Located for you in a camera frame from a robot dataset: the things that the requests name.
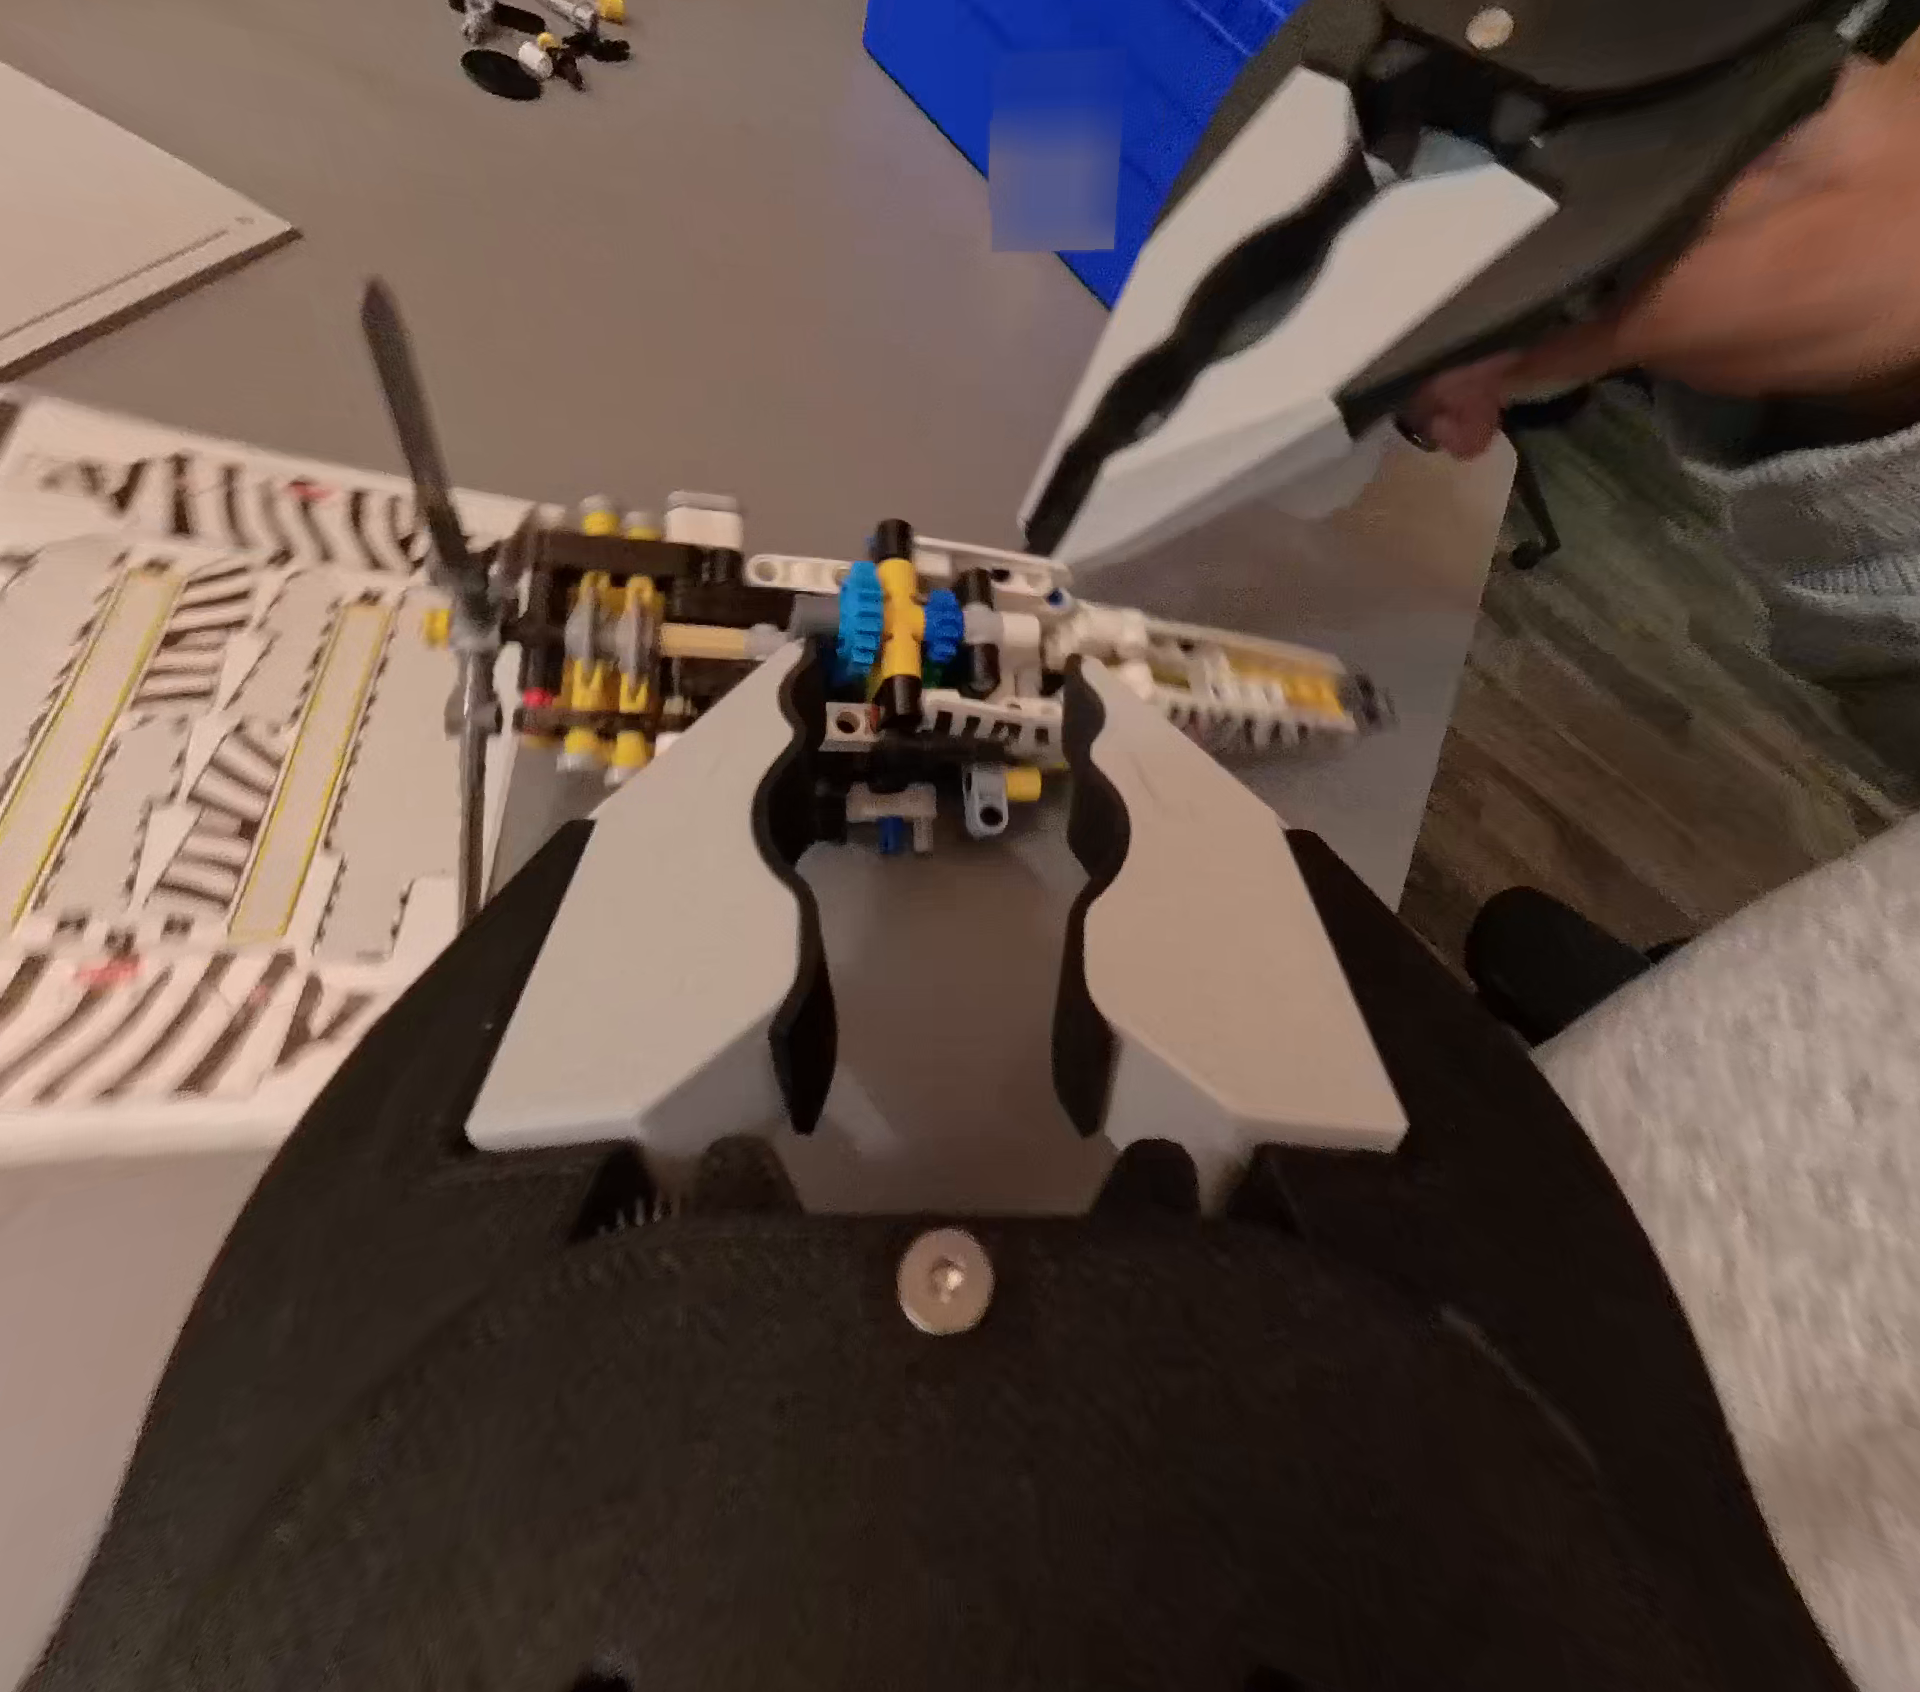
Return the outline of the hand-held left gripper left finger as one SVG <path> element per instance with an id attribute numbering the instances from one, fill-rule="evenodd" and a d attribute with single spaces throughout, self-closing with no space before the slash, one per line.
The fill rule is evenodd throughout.
<path id="1" fill-rule="evenodd" d="M 732 1136 L 817 1133 L 837 1003 L 800 863 L 825 706 L 812 642 L 788 642 L 593 817 L 471 1146 L 699 1160 Z"/>

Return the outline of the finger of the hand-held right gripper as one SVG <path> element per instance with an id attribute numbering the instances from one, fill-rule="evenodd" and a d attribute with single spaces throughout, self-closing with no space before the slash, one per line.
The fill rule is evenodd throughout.
<path id="1" fill-rule="evenodd" d="M 1116 565 L 1340 465 L 1406 385 L 1484 337 L 1472 290 L 1556 215 L 1504 166 L 1384 190 L 1340 168 L 1094 386 L 1047 478 L 1049 559 Z"/>
<path id="2" fill-rule="evenodd" d="M 1020 527 L 1090 529 L 1119 504 L 1116 490 L 1099 492 L 1105 473 L 1165 432 L 1243 322 L 1309 279 L 1360 204 L 1352 89 L 1286 73 L 1141 246 Z"/>

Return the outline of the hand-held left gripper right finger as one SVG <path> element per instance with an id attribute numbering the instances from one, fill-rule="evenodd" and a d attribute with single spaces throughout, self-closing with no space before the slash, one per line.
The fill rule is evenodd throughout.
<path id="1" fill-rule="evenodd" d="M 1399 1153 L 1409 1110 L 1284 819 L 1106 666 L 1079 659 L 1062 708 L 1070 1127 L 1119 1153 Z"/>

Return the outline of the lego propeller plane model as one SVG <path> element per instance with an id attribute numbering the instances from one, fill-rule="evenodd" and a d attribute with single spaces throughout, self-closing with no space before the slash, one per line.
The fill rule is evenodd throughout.
<path id="1" fill-rule="evenodd" d="M 660 515 L 589 501 L 530 510 L 479 547 L 399 302 L 359 300 L 444 596 L 431 641 L 454 656 L 447 732 L 459 753 L 459 918 L 488 897 L 488 760 L 509 730 L 615 790 L 711 718 L 791 644 L 825 676 L 821 834 L 874 834 L 926 855 L 942 806 L 976 842 L 1004 838 L 1064 775 L 1069 666 L 1115 674 L 1217 759 L 1348 749 L 1388 730 L 1392 699 L 1344 661 L 1297 644 L 1082 599 L 1069 569 L 883 520 L 865 555 L 751 552 L 743 507 L 679 490 Z"/>

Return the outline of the small lego pieces with disc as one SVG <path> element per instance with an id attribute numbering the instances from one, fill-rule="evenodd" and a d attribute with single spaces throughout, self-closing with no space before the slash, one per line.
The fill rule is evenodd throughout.
<path id="1" fill-rule="evenodd" d="M 593 67 L 632 58 L 627 0 L 444 0 L 461 73 L 488 96 L 532 102 L 551 87 L 589 92 Z"/>

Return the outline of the person's right hand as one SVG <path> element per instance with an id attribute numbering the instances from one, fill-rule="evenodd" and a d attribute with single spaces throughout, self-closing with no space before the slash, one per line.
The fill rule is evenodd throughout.
<path id="1" fill-rule="evenodd" d="M 1674 264 L 1604 312 L 1428 381 L 1405 427 L 1472 460 L 1509 406 L 1626 373 L 1808 406 L 1795 447 L 1917 424 L 1917 39 L 1884 65 L 1850 63 Z"/>

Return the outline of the black rounded object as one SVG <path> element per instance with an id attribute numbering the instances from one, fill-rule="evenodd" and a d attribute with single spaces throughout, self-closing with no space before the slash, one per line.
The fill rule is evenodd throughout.
<path id="1" fill-rule="evenodd" d="M 1548 891 L 1517 887 L 1479 908 L 1460 962 L 1480 1005 L 1540 1050 L 1689 945 L 1630 945 Z"/>

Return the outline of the zebra striped sticker sheet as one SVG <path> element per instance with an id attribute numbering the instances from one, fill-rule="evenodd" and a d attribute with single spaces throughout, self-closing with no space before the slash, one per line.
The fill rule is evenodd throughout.
<path id="1" fill-rule="evenodd" d="M 4 392 L 4 1168 L 270 1153 L 444 953 L 426 552 L 404 477 Z"/>

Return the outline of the open instruction booklet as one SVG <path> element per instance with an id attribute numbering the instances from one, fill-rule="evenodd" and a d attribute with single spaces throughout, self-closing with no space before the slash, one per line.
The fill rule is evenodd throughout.
<path id="1" fill-rule="evenodd" d="M 3 69 L 3 377 L 289 243 L 264 204 Z"/>

